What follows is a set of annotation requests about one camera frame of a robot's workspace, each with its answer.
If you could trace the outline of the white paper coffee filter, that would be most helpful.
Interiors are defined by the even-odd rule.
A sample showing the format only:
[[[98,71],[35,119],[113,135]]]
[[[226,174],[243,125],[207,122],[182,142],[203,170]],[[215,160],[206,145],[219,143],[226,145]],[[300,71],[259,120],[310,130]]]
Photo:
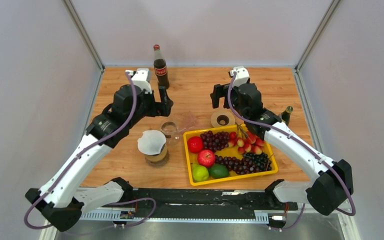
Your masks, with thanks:
[[[137,148],[144,155],[159,155],[166,144],[165,135],[159,130],[146,130],[137,140]]]

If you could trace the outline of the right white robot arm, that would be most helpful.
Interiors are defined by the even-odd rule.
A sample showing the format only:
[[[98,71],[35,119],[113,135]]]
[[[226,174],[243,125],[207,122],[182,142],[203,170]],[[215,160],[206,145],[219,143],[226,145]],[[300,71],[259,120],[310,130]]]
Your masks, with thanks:
[[[220,98],[224,98],[225,109],[231,109],[252,134],[279,149],[308,176],[307,182],[273,182],[265,195],[270,208],[295,202],[309,204],[325,216],[333,211],[355,216],[351,165],[344,159],[334,160],[324,155],[293,133],[279,116],[263,107],[262,95],[255,84],[216,84],[210,98],[214,109],[219,107]]]

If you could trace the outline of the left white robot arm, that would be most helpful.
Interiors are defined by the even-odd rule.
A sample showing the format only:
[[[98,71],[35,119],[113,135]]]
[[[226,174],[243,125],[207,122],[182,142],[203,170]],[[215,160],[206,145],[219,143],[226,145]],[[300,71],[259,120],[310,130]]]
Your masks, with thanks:
[[[42,187],[30,188],[25,198],[31,203],[24,215],[24,224],[35,230],[45,226],[34,226],[28,217],[37,209],[49,226],[60,232],[72,228],[80,217],[103,206],[127,207],[137,203],[133,187],[128,181],[117,177],[106,184],[84,191],[77,189],[91,170],[126,136],[130,129],[144,117],[168,117],[174,102],[165,87],[158,88],[160,101],[154,92],[127,84],[115,92],[113,102],[97,115],[81,138],[75,151]]]

